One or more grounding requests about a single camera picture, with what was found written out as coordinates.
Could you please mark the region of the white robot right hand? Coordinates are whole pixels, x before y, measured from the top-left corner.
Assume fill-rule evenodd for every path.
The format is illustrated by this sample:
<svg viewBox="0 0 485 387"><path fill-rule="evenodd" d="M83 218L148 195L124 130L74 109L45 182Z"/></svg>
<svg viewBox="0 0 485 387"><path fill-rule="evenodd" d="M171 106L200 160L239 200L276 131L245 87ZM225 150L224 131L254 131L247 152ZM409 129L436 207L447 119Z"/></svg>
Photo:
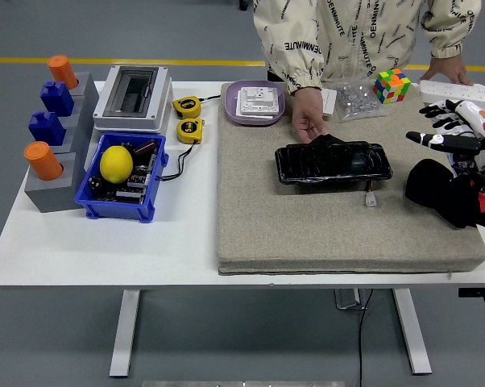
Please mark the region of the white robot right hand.
<svg viewBox="0 0 485 387"><path fill-rule="evenodd" d="M473 102L443 100L419 110L427 119L436 119L437 134L409 131L406 138L439 152L477 156L485 151L485 110Z"/></svg>

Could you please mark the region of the person's left hand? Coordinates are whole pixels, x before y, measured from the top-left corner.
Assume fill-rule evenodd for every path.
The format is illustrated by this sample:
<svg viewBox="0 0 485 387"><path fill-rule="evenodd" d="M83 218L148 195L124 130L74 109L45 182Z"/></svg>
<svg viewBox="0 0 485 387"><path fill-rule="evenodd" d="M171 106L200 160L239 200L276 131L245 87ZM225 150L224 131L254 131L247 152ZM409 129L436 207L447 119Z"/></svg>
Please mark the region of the person's left hand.
<svg viewBox="0 0 485 387"><path fill-rule="evenodd" d="M429 68L420 77L420 81L431 80L438 74L447 77L452 84L467 86L474 85L474 82L467 76L466 66L460 54L448 58L433 57L430 60Z"/></svg>

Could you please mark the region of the person's right hand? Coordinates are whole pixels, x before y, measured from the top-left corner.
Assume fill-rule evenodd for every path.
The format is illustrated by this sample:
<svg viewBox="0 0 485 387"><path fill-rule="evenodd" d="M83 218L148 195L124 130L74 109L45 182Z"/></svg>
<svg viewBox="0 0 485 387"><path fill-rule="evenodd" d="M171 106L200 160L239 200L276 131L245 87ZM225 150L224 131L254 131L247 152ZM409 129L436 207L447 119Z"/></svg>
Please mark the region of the person's right hand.
<svg viewBox="0 0 485 387"><path fill-rule="evenodd" d="M319 89L306 87L294 93L292 125L303 144L330 133L323 119L323 100Z"/></svg>

